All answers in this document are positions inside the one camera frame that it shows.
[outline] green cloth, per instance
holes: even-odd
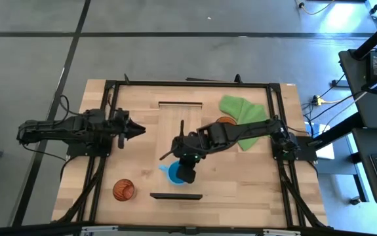
[[[232,116],[238,125],[265,121],[267,119],[264,105],[252,104],[248,100],[240,97],[225,95],[219,103],[220,111]],[[255,144],[258,138],[249,138],[238,141],[242,150],[246,151]]]

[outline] gray floor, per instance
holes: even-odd
[[[74,31],[83,3],[0,0],[0,31]],[[310,11],[325,4],[306,1]],[[376,25],[361,3],[334,3],[321,14],[308,16],[297,11],[294,0],[98,0],[89,7],[83,31],[371,33]],[[322,94],[331,80],[342,75],[338,52],[357,48],[364,40],[81,38],[64,94],[70,99],[71,109],[77,110],[87,79],[122,79],[126,73],[133,80],[199,77],[231,81],[240,73],[248,82],[296,83],[304,103],[314,94]],[[0,38],[0,149],[5,151],[0,158],[0,227],[10,224],[32,157],[15,140],[17,126],[26,119],[43,120],[47,116],[70,43],[67,37]],[[325,100],[348,95],[347,89],[334,89]],[[326,112],[316,122],[327,122],[346,105]],[[316,108],[313,114],[325,108]],[[332,125],[355,111],[344,112]],[[58,142],[49,142],[47,148],[57,155],[64,155],[65,150]],[[25,224],[49,222],[61,165],[61,161],[44,158]],[[357,194],[349,177],[319,178],[329,224],[336,229],[377,233],[374,201],[346,204]]]

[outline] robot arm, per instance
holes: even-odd
[[[161,157],[173,154],[180,158],[180,167],[177,177],[181,180],[192,183],[195,179],[195,164],[205,159],[207,154],[224,151],[239,140],[270,135],[274,143],[273,152],[276,157],[294,155],[299,150],[296,137],[287,131],[287,128],[278,117],[249,123],[244,125],[232,125],[229,123],[211,123],[198,128],[197,132],[190,132],[184,136],[184,121],[181,121],[180,135],[172,141],[171,150]]]
[[[130,119],[128,111],[121,108],[110,120],[105,120],[105,113],[101,109],[91,109],[61,121],[26,121],[19,126],[16,139],[22,145],[41,140],[61,140],[69,145],[96,147],[111,142],[118,135],[118,146],[123,148],[125,138],[133,138],[145,131],[144,127]]]

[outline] blue cup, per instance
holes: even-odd
[[[180,166],[179,161],[175,161],[169,167],[166,167],[164,165],[160,165],[159,170],[162,170],[167,174],[168,180],[172,184],[182,185],[182,184],[184,184],[184,181],[176,177],[176,171],[178,170],[179,166]]]

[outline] wooden tabletop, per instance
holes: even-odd
[[[105,80],[88,80],[80,112],[99,108]],[[288,125],[305,130],[296,85],[281,84]],[[124,149],[113,143],[107,158],[96,223],[145,226],[222,226],[285,227],[281,184],[277,164],[272,158],[268,137],[261,137],[247,151],[238,145],[207,155],[195,167],[192,184],[170,184],[159,165],[178,159],[170,155],[172,139],[178,135],[180,120],[184,132],[195,131],[225,115],[218,104],[223,95],[239,96],[254,104],[263,104],[268,116],[268,102],[263,88],[235,87],[162,87],[120,86],[117,108],[130,111],[131,119],[146,127],[146,133],[125,142]],[[278,113],[277,99],[273,95]],[[201,106],[162,106],[159,102],[200,102]],[[63,216],[82,191],[88,157],[69,162],[63,174],[52,219]],[[327,223],[315,170],[304,161],[296,161],[300,193],[312,212]],[[123,178],[136,187],[135,198],[127,202],[114,199],[112,188]],[[151,192],[200,193],[199,201],[157,200]],[[88,219],[92,196],[87,201],[84,219]],[[294,223],[298,224],[294,199],[290,196]]]

